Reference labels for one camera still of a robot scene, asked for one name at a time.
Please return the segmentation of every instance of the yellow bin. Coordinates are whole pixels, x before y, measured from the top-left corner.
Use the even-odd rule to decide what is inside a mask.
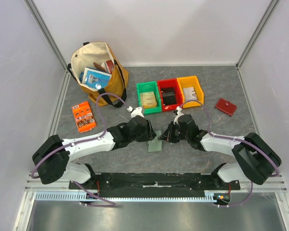
[[[201,89],[201,86],[199,84],[199,81],[197,79],[197,76],[188,76],[188,77],[180,77],[177,78],[179,82],[179,87],[180,91],[182,94],[182,100],[185,102],[185,96],[183,92],[183,88],[190,88],[193,87],[195,89],[196,95],[197,95],[197,100],[201,102],[202,104],[204,103],[204,93]],[[198,107],[201,106],[197,102],[189,102],[183,106],[183,108],[188,108],[188,107]]]

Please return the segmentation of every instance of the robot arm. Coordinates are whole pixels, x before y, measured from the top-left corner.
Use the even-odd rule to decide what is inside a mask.
[[[274,172],[274,167],[263,155],[241,141],[255,145],[277,167],[281,165],[279,156],[256,133],[251,132],[245,137],[221,136],[212,132],[209,134],[208,131],[199,129],[190,115],[181,113],[180,107],[174,113],[177,115],[175,120],[168,125],[167,130],[159,139],[173,143],[186,140],[194,149],[234,156],[236,163],[224,163],[213,171],[213,174],[216,174],[223,182],[248,179],[261,185]]]
[[[149,119],[145,119],[138,107],[131,112],[131,120],[107,129],[102,133],[77,138],[60,139],[58,135],[49,137],[34,153],[32,160],[37,165],[46,155],[59,147],[65,147],[46,159],[38,168],[39,177],[43,184],[57,180],[73,180],[84,183],[95,177],[90,165],[76,164],[72,161],[80,157],[101,151],[112,151],[124,148],[132,141],[151,141],[156,137]]]
[[[89,179],[95,179],[93,169],[87,164],[73,163],[73,160],[101,151],[124,148],[132,141],[153,140],[156,133],[152,129],[150,120],[144,118],[141,110],[140,107],[136,108],[131,113],[131,120],[128,123],[108,128],[102,137],[100,137],[101,133],[64,140],[61,140],[58,135],[49,137],[32,156],[35,165],[58,147],[64,146],[65,148],[56,152],[40,165],[38,173],[41,182],[49,184],[60,179],[85,183]],[[214,133],[212,136],[212,133],[209,134],[206,130],[199,129],[190,115],[184,115],[181,111],[176,111],[176,114],[175,120],[159,137],[160,140],[171,143],[185,140],[194,149],[220,152],[236,158],[236,163],[222,164],[212,172],[212,175],[219,181],[216,182],[217,185],[246,179],[256,184],[263,184],[274,172],[272,165],[261,154],[246,144],[236,141],[237,138],[248,141],[263,150],[276,166],[281,164],[278,155],[255,133],[250,133],[246,137],[227,136],[228,139],[221,139]]]

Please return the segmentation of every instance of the cable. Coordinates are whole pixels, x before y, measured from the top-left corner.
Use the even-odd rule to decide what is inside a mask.
[[[84,190],[87,194],[89,194],[90,196],[94,197],[95,199],[98,199],[98,200],[101,200],[101,201],[104,201],[106,203],[109,203],[109,205],[91,205],[91,204],[85,204],[85,203],[82,203],[80,202],[81,205],[84,205],[84,206],[89,206],[89,207],[114,207],[116,206],[116,203],[115,202],[112,202],[112,201],[108,201],[102,197],[99,197],[97,195],[94,195],[93,193],[89,192],[88,190],[86,190],[81,184],[79,184],[78,182],[76,181],[72,181],[74,184],[76,184],[80,189]]]
[[[199,102],[198,100],[188,100],[188,101],[185,101],[183,104],[181,104],[180,107],[183,109],[184,104],[189,103],[189,102],[197,102],[197,103],[200,104],[200,105],[203,107],[203,109],[205,110],[205,112],[206,112],[206,114],[207,114],[207,118],[208,118],[207,131],[208,131],[208,133],[209,133],[212,137],[216,137],[216,138],[220,138],[220,139],[225,139],[225,140],[231,140],[231,141],[232,141],[232,140],[235,140],[235,141],[239,141],[239,142],[242,142],[242,143],[247,144],[248,146],[250,146],[250,147],[252,147],[253,149],[255,149],[257,152],[259,152],[261,155],[263,155],[263,156],[266,158],[266,160],[269,161],[269,163],[273,166],[274,170],[276,171],[276,174],[271,175],[271,177],[278,177],[278,176],[279,176],[279,170],[278,170],[278,167],[276,166],[276,164],[269,158],[269,156],[268,156],[267,154],[264,153],[264,151],[262,151],[262,150],[261,150],[260,148],[258,148],[257,146],[255,146],[255,145],[253,145],[252,143],[247,142],[247,141],[245,141],[245,140],[239,139],[239,138],[233,139],[233,138],[230,138],[230,137],[227,137],[227,136],[214,135],[213,133],[211,133],[211,131],[210,131],[210,125],[211,125],[210,114],[209,114],[208,110],[206,109],[206,107],[205,107],[201,102]],[[251,185],[250,185],[250,192],[249,192],[249,194],[247,195],[247,197],[246,197],[243,201],[241,201],[241,202],[239,202],[239,203],[236,203],[236,204],[233,204],[233,205],[219,205],[218,207],[227,207],[227,208],[228,208],[228,207],[234,207],[234,206],[238,206],[238,205],[241,205],[241,204],[247,202],[247,201],[250,199],[250,197],[251,197],[251,195],[252,195],[253,188],[254,188],[253,182],[251,181],[250,183],[251,183]]]
[[[229,190],[228,190],[226,195],[230,195],[230,193],[231,193],[231,184],[230,183],[228,183],[228,187],[229,187]]]
[[[80,141],[68,143],[68,144],[63,145],[63,146],[61,146],[61,147],[59,147],[59,148],[56,148],[56,149],[53,150],[52,152],[48,153],[48,154],[47,154],[44,158],[42,158],[42,159],[37,163],[37,165],[34,167],[34,169],[33,169],[32,172],[31,172],[31,178],[33,178],[33,179],[38,179],[39,176],[34,176],[34,173],[38,170],[38,168],[40,167],[40,165],[43,164],[43,162],[44,162],[45,160],[47,160],[50,156],[52,156],[53,154],[57,153],[58,151],[66,148],[66,147],[71,147],[71,146],[73,146],[74,144],[98,140],[99,138],[102,138],[102,137],[106,134],[106,132],[107,132],[106,122],[105,122],[105,120],[104,120],[104,118],[103,118],[103,116],[102,116],[102,114],[101,114],[101,112],[100,112],[100,108],[99,108],[99,105],[98,105],[98,102],[99,102],[100,98],[101,98],[103,95],[111,95],[111,96],[114,96],[114,97],[118,98],[126,107],[129,107],[129,106],[125,103],[125,101],[124,101],[123,99],[121,99],[119,96],[117,96],[116,94],[108,93],[108,92],[103,93],[103,94],[100,94],[100,95],[97,97],[97,99],[96,99],[96,110],[97,110],[97,113],[98,113],[98,115],[100,116],[100,118],[101,118],[101,120],[102,120],[102,123],[103,123],[103,125],[104,125],[104,131],[103,131],[103,133],[102,133],[100,136],[98,136],[98,137],[93,137],[93,138],[89,138],[89,139],[86,139],[86,140],[80,140]],[[92,194],[91,192],[89,192],[88,190],[86,190],[84,187],[82,187],[81,184],[79,184],[78,182],[74,181],[74,183],[75,183],[79,188],[81,188],[82,190],[84,190],[87,194],[89,194],[90,196],[93,196],[93,197],[96,198],[96,199],[99,199],[99,200],[101,200],[101,201],[104,201],[104,202],[107,202],[107,203],[110,204],[110,205],[85,205],[85,206],[92,206],[92,207],[113,207],[113,206],[116,205],[116,203],[114,203],[114,202],[105,200],[105,199],[103,199],[103,198],[101,198],[101,197],[99,197],[99,196],[96,196],[96,195]]]

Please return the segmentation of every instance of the orange box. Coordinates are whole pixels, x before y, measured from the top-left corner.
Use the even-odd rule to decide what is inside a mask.
[[[72,111],[79,132],[90,131],[96,127],[88,101],[72,106]]]
[[[196,95],[197,95],[197,100],[199,102],[201,102],[202,104],[204,103],[204,93],[201,89],[201,86],[199,84],[197,76],[181,77],[181,78],[177,78],[177,80],[179,82],[179,87],[180,87],[180,91],[182,94],[183,102],[185,102],[185,96],[184,96],[183,88],[193,87],[195,92],[196,92]],[[189,102],[189,103],[185,104],[183,106],[183,108],[198,107],[198,106],[201,106],[201,105],[198,104],[197,102]]]

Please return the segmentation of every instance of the yellow tote bag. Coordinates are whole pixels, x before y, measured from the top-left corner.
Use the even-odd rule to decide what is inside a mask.
[[[105,92],[116,94],[126,101],[126,87],[129,81],[129,72],[122,67],[108,44],[105,42],[87,42],[83,45],[83,47],[73,53],[71,63],[67,66],[68,71],[78,82],[81,89],[89,94],[89,99],[93,102],[96,102],[97,97]],[[80,82],[79,76],[81,72],[84,71],[85,67],[95,68],[93,62],[101,65],[108,60],[111,60],[115,67],[106,87],[96,90],[89,88],[87,85]],[[105,106],[110,104],[114,107],[121,107],[123,105],[121,101],[113,104],[113,101],[115,100],[117,100],[116,97],[103,95],[102,98],[100,98],[98,105]]]

